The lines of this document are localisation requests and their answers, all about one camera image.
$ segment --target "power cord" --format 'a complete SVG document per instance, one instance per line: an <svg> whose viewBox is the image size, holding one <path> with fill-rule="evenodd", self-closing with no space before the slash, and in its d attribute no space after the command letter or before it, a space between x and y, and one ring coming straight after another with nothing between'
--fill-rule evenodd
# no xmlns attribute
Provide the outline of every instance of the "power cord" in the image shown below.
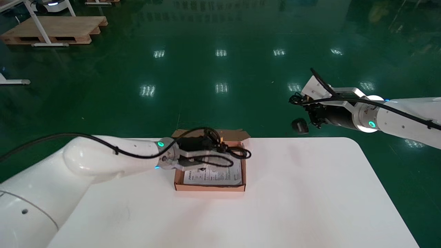
<svg viewBox="0 0 441 248"><path fill-rule="evenodd" d="M219 135L219 133L212 129L212 128L208 128L208 127L201 127L201 128L194 128L191 130L188 130L186 132L184 132L183 134L179 135L175 140L173 140L165 149L163 149L162 151L160 151L159 153L155 154L155 155L138 155L138 154L133 154L127 151L124 151L122 149L119 149L117 146L114 146L100 138L97 138L95 136L92 135L88 135L88 134L83 134L83 133L60 133L60 134L54 134L54 135L49 135L49 136L45 136L45 137L41 137L38 139L35 139L33 141L30 141L28 143L25 143L19 147L16 147L15 149L12 149L11 151L7 152L6 154L4 154L3 156L0 157L0 163L3 162L4 160L8 159L10 156L28 148L31 147L33 145L36 145L38 143L41 142L45 142L45 141L50 141L50 140L54 140L54 139L58 139L58 138L63 138L63 137L83 137L83 138L87 138L87 139L91 139L94 140L100 144L103 144L107 147L109 147L110 149L115 151L115 155L118 154L124 154L126 156L129 157L133 157L133 158L139 158L139 159L152 159L152 158L157 158L159 156L161 156L162 154L164 154L168 149L170 149L179 139L185 137L186 135L188 135L191 132L197 131L197 130L204 130L205 133L209 133L211 137L213 137L214 139L214 143L216 145L216 148L219 147L223 147L225 149L225 152L229 153L231 156L238 158L238 159L247 159L251 157L251 152L247 149L244 149L242 147L228 147L225 143L221 142L221 136ZM205 158L205 157L219 157L222 159L225 159L226 161L228 161L230 163L230 165L220 165L220 164L214 164L214 163L209 163L209 162L204 162L201 159ZM233 161L226 158L226 157L222 157L219 155L202 155L202 156L195 156L195 157L191 157L193 159L195 159L198 162L202 162L202 163L206 163L206 164L211 164L211 165L216 165L219 167L231 167L233 165Z"/></svg>

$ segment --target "black cable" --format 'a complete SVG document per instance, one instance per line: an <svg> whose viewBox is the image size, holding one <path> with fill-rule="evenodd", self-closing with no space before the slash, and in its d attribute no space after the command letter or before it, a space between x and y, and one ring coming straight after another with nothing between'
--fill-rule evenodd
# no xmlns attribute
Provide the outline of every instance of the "black cable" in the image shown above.
<svg viewBox="0 0 441 248"><path fill-rule="evenodd" d="M317 81L323 86L325 90L327 90L333 97L338 96L337 93L329 86L329 84L325 83L325 81L321 78L321 76L313 69L310 69L312 75L317 79Z"/></svg>
<svg viewBox="0 0 441 248"><path fill-rule="evenodd" d="M194 132L194 131L197 131L197 130L207 130L207 131L211 132L211 134L214 134L215 139L217 140L218 143L221 142L221 137L220 137L219 133L217 133L216 130L214 130L214 129L212 129L212 128L208 128L208 127L194 128L194 129L188 130L188 131L184 132L183 134L179 135L175 140L173 140L173 141L172 141L172 142L171 142L166 148L164 148L164 149L163 149L162 151L160 151L159 153L157 153L157 154L155 154L155 155L144 156L144 155L137 155L137 154L133 154L133 153L130 153L130 152L126 152L126 151L124 151L124 150L121 150L121 149L119 149L117 146L114 146L114 145L112 145L112 144L110 144L110 143L108 143L108 142L106 142L106 141L104 141L104 140L102 140L102 139L100 139L100 138L97 138L97 137L95 137L95 136L92 136L92 135L83 134L83 133L60 133L60 134L54 134L54 135L49 135L49 136L45 136L45 137L42 137L42 138L38 138L38 139L35 139L35 140L33 140L33 141L30 141L30 142L28 142L28 143L26 143L26 144L23 144L23 145L21 145L21 146L15 148L15 149L13 149L13 150L7 152L7 153L4 154L3 156L1 156L1 157L0 157L0 162L3 162L4 160L6 160L7 158L9 158L10 156L12 156L12 155L14 155L14 154L16 154L16 153L18 153L18 152L20 152L20 151L22 151L22 150L28 148L28 147L30 147L30 146L32 146L32 145L35 145L35 144L38 144L38 143L41 143L41 142L44 142L44 141L49 141L49 140L53 140L53 139L58 139L58 138L61 138L61 137L83 137L83 138L87 138L87 139L94 140L94 141L96 141L96 142L98 142L98 143L101 143L101 144L103 144L103 145L109 147L110 149L112 149L112 150L115 151L115 155L118 155L119 153L121 153L121 154L124 154L124 155L126 155L126 156L133 157L133 158L151 159L151 158L157 158L157 157L161 156L161 155L164 154L168 149L170 149L170 148L171 148L171 147L172 147L172 146L173 146L173 145L174 145L179 139L181 139L181 138L183 138L184 136L186 136L187 134L189 134L189 133L191 133L191 132Z"/></svg>
<svg viewBox="0 0 441 248"><path fill-rule="evenodd" d="M229 147L227 152L234 158L237 159L249 159L251 158L251 152L242 147Z"/></svg>
<svg viewBox="0 0 441 248"><path fill-rule="evenodd" d="M222 158L222 159L228 161L230 164L229 165L216 164L216 163L212 163L212 162L208 162L208 161L207 162L203 161L203 160L201 160L199 158ZM214 154L193 156L193 157L188 157L187 159L194 159L195 161L198 161L198 162L201 162L201 163L204 163L204 164L208 164L208 165L215 165L217 167L231 167L231 166L234 165L234 162L231 159L223 157L223 156L220 156L220 155L214 155Z"/></svg>
<svg viewBox="0 0 441 248"><path fill-rule="evenodd" d="M421 119L419 117L413 116L411 114L408 114L406 112L403 112L401 110L392 108L390 106L384 105L382 103L376 102L376 101L371 101L371 100L366 100L366 99L347 99L347 98L325 98L325 99L318 99L318 100L313 100L313 101L307 101L307 102L298 102L297 105L300 106L305 106L305 105L309 105L309 104L314 104L314 103L320 103L320 102L326 102L326 101L352 101L352 102L361 102L361 103L367 103L370 105L374 105L377 106L379 108L383 108L386 110L389 110L391 112L394 112L396 114L399 114L401 116L404 116L406 118L409 118L411 120L414 120L416 122L419 122L421 124L426 125L429 129L430 128L435 128L437 130L441 130L441 125L438 125L436 123L433 123L433 121L431 120L425 120L425 119Z"/></svg>

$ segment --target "white table leg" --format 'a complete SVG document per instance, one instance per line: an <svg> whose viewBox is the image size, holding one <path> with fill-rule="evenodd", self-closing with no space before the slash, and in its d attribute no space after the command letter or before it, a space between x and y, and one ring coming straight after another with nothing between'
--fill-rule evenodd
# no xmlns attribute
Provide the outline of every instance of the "white table leg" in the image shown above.
<svg viewBox="0 0 441 248"><path fill-rule="evenodd" d="M10 79L7 80L1 73L0 73L0 85L1 84L30 84L30 81L27 79Z"/></svg>
<svg viewBox="0 0 441 248"><path fill-rule="evenodd" d="M71 16L76 16L76 15L75 15L75 12L74 12L74 9L72 8L72 5L71 5L71 3L69 2L69 0L64 0L64 1L66 1L67 8L69 9L69 12L71 13Z"/></svg>
<svg viewBox="0 0 441 248"><path fill-rule="evenodd" d="M109 2L100 2L99 0L95 0L95 2L85 2L85 5L112 5Z"/></svg>
<svg viewBox="0 0 441 248"><path fill-rule="evenodd" d="M49 40L49 37L45 31L45 29L43 28L43 26L41 25L40 21L38 20L37 15L35 15L34 11L32 10L29 0L23 0L27 10L29 11L29 14L31 16L31 18L34 20L35 25L37 26L38 30L40 31L41 35L43 36L43 39L45 40L45 43L34 43L32 44L32 46L69 46L69 44L67 43L52 43Z"/></svg>

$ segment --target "wooden pallet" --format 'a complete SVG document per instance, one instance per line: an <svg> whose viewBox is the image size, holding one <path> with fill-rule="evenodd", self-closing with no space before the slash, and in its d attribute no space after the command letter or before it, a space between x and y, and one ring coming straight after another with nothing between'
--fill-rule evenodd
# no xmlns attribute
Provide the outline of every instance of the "wooden pallet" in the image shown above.
<svg viewBox="0 0 441 248"><path fill-rule="evenodd" d="M101 32L99 26L107 26L105 16L39 16L51 42L69 44L89 44L91 34ZM45 42L32 18L27 19L8 32L0 39L7 45L28 45Z"/></svg>

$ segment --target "box lid flap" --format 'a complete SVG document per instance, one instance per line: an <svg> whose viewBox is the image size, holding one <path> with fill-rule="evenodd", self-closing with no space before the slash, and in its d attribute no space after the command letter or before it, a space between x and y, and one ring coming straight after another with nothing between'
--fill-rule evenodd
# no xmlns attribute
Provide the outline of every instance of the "box lid flap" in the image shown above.
<svg viewBox="0 0 441 248"><path fill-rule="evenodd" d="M186 131L187 130L185 130L185 129L178 129L172 134L172 138L176 138ZM242 141L242 140L246 140L247 138L250 138L250 135L242 129L237 129L237 130L216 129L216 131L226 141ZM197 130L197 131L189 133L186 137L198 137L201 135L204 135L204 131Z"/></svg>

